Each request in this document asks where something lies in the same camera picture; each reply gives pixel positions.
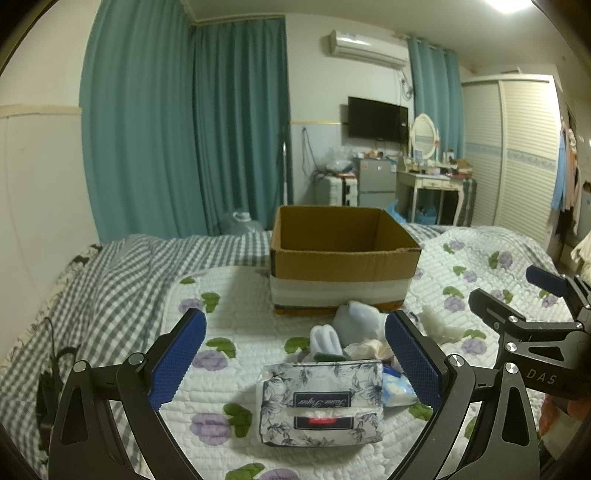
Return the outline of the white plush bunny toy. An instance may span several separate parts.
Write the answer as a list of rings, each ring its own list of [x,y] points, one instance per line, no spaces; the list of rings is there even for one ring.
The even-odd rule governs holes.
[[[339,335],[332,325],[317,325],[311,328],[310,355],[311,361],[315,362],[346,361]]]

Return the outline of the white upright mop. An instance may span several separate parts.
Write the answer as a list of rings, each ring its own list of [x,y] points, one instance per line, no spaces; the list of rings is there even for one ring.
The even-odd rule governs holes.
[[[281,143],[281,159],[283,160],[283,205],[291,205],[294,201],[293,163],[291,162],[290,143]]]

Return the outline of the floral white quilt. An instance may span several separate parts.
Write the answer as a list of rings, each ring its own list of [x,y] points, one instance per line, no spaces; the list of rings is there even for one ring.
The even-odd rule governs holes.
[[[422,254],[404,309],[447,353],[489,367],[497,338],[468,307],[482,288],[546,321],[568,311],[526,281],[551,267],[527,236],[498,227],[422,227]],[[161,240],[133,235],[117,247],[114,283],[131,323],[150,338],[190,308],[206,317],[204,344],[161,416],[206,479],[382,479],[425,427],[431,408],[382,340],[342,344],[318,364],[311,335],[329,317],[281,317],[270,294],[270,234]]]

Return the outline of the beige cloth bundle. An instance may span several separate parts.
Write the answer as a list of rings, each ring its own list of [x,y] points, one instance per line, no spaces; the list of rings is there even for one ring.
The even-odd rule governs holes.
[[[386,341],[370,339],[352,343],[344,348],[344,353],[351,360],[380,360],[390,362],[394,353]]]

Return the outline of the floral tissue pack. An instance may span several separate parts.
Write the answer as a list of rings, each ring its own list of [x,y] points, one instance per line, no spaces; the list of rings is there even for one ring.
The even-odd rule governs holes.
[[[384,434],[383,364],[377,360],[283,363],[257,380],[257,433],[271,447],[378,443]]]

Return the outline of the light blue white sock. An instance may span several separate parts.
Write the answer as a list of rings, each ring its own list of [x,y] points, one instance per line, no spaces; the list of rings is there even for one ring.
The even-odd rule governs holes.
[[[342,346],[369,340],[385,341],[385,324],[388,315],[376,307],[349,301],[335,313],[332,327],[339,336]]]

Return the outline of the grey mini fridge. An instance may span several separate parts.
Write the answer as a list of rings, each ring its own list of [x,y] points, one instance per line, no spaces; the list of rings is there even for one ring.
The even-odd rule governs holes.
[[[398,163],[390,159],[356,160],[358,205],[387,208],[396,200]]]

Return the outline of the hanging clothes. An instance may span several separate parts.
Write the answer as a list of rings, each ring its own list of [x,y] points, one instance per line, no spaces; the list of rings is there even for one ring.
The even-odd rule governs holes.
[[[575,132],[565,121],[562,121],[559,133],[557,170],[550,207],[553,211],[570,213],[570,225],[565,227],[565,230],[571,231],[573,235],[576,235],[579,229],[582,188]]]

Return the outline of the clear plastic bag pile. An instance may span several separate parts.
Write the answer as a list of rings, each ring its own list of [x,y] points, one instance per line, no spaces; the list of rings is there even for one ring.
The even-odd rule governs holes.
[[[330,149],[324,158],[324,170],[331,174],[344,174],[353,170],[353,153],[349,149]]]

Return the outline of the grey checkered bedsheet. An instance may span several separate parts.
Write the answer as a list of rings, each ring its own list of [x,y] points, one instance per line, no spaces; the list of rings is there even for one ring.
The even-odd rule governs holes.
[[[422,254],[407,311],[435,313],[458,338],[446,345],[490,367],[497,335],[468,307],[481,288],[536,321],[564,321],[565,303],[530,285],[526,269],[552,268],[530,238],[498,227],[413,225]],[[270,448],[256,429],[256,379],[304,347],[315,319],[276,316],[270,299],[270,235],[162,240],[133,235],[90,247],[62,273],[1,368],[1,422],[40,476],[47,459],[35,418],[38,377],[54,350],[73,347],[93,366],[144,351],[189,308],[207,315],[207,338],[161,414],[206,479],[383,479],[426,425],[425,405],[392,410],[380,443],[351,448]]]

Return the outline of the teal window curtain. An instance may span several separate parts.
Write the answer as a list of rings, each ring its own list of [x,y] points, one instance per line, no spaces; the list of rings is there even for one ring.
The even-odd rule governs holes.
[[[82,145],[99,238],[273,226],[290,142],[287,23],[192,25],[177,1],[104,1],[85,52]]]

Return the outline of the teal curtain right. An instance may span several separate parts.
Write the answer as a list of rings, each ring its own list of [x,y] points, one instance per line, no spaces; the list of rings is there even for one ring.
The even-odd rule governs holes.
[[[425,113],[440,134],[440,149],[464,157],[465,119],[460,65],[453,50],[411,36],[408,48],[413,76],[415,115]]]

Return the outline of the white fluffy plush toy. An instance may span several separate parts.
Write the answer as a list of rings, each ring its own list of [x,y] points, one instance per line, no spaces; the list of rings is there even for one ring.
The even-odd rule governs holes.
[[[461,328],[448,325],[443,317],[428,305],[423,307],[419,318],[427,335],[439,345],[456,343],[463,338],[464,331]]]

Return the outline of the blue white plastic packet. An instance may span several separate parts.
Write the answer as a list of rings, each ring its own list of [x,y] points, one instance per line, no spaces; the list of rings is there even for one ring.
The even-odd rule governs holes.
[[[407,407],[418,402],[418,397],[408,378],[390,365],[383,365],[384,407]]]

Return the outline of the white oval vanity mirror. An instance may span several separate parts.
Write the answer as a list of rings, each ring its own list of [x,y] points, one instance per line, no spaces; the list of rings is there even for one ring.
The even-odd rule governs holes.
[[[421,113],[415,118],[409,138],[414,159],[436,159],[440,137],[435,123],[429,115]]]

